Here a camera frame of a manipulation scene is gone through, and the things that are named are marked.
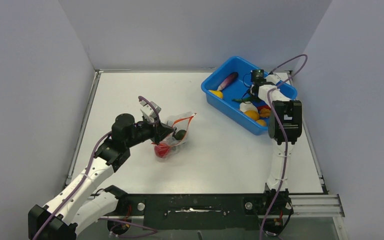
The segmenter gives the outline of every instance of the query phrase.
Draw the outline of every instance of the red fruit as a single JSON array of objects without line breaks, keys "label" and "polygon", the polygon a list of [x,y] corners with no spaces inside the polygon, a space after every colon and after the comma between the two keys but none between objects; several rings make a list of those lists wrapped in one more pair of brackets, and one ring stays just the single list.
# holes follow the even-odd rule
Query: red fruit
[{"label": "red fruit", "polygon": [[170,153],[170,147],[165,142],[160,142],[158,145],[153,147],[155,155],[159,158],[166,158]]},{"label": "red fruit", "polygon": [[269,105],[258,106],[257,109],[258,109],[258,112],[260,112],[261,109],[268,109],[268,110],[271,110],[271,108],[270,108]]}]

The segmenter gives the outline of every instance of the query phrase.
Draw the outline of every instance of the zip tie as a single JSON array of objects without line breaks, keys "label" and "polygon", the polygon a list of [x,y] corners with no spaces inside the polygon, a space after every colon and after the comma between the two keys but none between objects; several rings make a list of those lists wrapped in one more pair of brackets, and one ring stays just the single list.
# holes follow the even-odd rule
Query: zip tie
[{"label": "zip tie", "polygon": [[89,179],[91,182],[93,181],[93,179],[89,175],[87,175],[86,173],[81,172],[81,173],[79,173],[79,175],[86,176],[86,178]]},{"label": "zip tie", "polygon": [[280,181],[284,182],[284,181],[288,180],[288,178],[287,177],[286,178],[275,178],[274,180],[280,180]]}]

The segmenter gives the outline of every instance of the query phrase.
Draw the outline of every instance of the plastic bag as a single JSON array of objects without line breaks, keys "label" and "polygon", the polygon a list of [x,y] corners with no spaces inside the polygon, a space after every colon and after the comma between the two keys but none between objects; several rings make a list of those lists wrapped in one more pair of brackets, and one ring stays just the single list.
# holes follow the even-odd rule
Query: plastic bag
[{"label": "plastic bag", "polygon": [[165,124],[171,126],[174,132],[164,138],[158,145],[154,146],[155,155],[166,159],[180,152],[188,141],[189,124],[196,113],[186,112],[177,116],[169,116]]}]

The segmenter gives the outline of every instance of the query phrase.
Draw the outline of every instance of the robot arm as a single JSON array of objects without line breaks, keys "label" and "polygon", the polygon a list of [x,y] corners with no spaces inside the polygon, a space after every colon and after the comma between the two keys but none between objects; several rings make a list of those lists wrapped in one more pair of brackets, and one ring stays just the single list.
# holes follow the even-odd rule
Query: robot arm
[{"label": "robot arm", "polygon": [[279,89],[277,89],[276,84],[281,81],[277,75],[270,74],[267,77],[264,77],[264,70],[256,69],[251,71],[251,81],[252,86],[250,88],[250,94],[258,97],[267,104],[269,103],[268,92],[271,91],[270,99],[272,101],[272,106],[275,108],[287,136],[287,161],[284,177],[282,179],[283,165],[285,161],[285,137],[273,111],[271,111],[268,123],[268,135],[273,142],[273,156],[270,176],[268,177],[266,184],[270,191],[277,190],[283,180],[280,191],[285,192],[288,189],[289,158],[291,157],[295,142],[302,133],[302,104],[298,100],[292,100],[286,97]]},{"label": "robot arm", "polygon": [[83,203],[130,157],[131,147],[149,139],[158,144],[174,131],[160,122],[158,113],[161,108],[143,97],[139,97],[139,100],[142,105],[142,121],[135,122],[135,118],[128,113],[117,116],[110,135],[94,153],[95,159],[92,160],[88,174],[85,168],[54,199],[43,207],[35,205],[30,210],[29,239],[74,240],[88,225],[116,209],[118,198],[126,193],[115,186],[106,188],[103,194],[87,204]]}]

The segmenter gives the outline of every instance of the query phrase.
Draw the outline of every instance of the blue bin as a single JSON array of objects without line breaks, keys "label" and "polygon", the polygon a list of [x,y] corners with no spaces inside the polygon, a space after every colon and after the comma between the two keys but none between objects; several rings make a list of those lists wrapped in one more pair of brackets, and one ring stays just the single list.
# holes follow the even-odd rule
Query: blue bin
[{"label": "blue bin", "polygon": [[[239,56],[233,56],[229,58],[225,63],[223,63],[223,65],[221,65],[215,72],[213,72],[204,82],[202,82],[201,89],[204,91],[206,95],[206,101],[210,105],[224,113],[226,116],[237,122],[242,127],[246,128],[251,133],[255,135],[261,135],[268,130],[268,127],[261,126],[243,114],[239,110],[239,103],[232,101],[232,99],[240,99],[247,91],[248,88],[244,85],[242,79],[245,74],[248,74],[245,76],[244,81],[247,85],[250,85],[251,75],[249,73],[254,69],[260,68]],[[223,89],[223,99],[218,98],[209,91],[217,90],[223,80],[233,72],[238,73],[237,80]],[[297,97],[297,90],[289,84],[282,85],[280,87],[280,91],[290,99],[295,99]],[[266,103],[261,101],[259,104],[255,105],[258,107],[266,105]]]}]

